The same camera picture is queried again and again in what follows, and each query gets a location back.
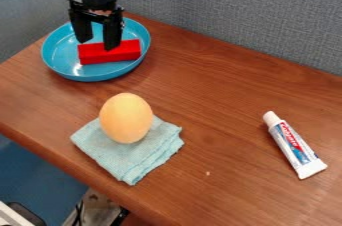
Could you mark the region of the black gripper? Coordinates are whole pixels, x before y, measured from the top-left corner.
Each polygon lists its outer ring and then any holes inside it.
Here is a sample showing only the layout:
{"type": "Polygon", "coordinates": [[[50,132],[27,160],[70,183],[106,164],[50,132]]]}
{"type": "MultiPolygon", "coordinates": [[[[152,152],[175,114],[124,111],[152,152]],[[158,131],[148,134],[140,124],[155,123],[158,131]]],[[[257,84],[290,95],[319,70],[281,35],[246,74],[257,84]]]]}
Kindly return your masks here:
{"type": "Polygon", "coordinates": [[[123,8],[118,0],[68,0],[70,21],[80,43],[92,39],[92,22],[103,24],[104,49],[120,45],[123,29],[123,8]]]}

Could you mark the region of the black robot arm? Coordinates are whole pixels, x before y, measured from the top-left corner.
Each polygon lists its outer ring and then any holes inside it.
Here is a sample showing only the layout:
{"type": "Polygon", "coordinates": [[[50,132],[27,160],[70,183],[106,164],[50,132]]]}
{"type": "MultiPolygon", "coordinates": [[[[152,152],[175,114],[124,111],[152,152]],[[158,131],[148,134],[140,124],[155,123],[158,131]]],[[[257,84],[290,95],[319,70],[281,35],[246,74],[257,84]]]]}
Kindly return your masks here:
{"type": "Polygon", "coordinates": [[[103,25],[104,49],[111,50],[120,45],[124,29],[123,7],[116,0],[68,0],[70,21],[76,39],[80,43],[94,38],[92,23],[103,25]]]}

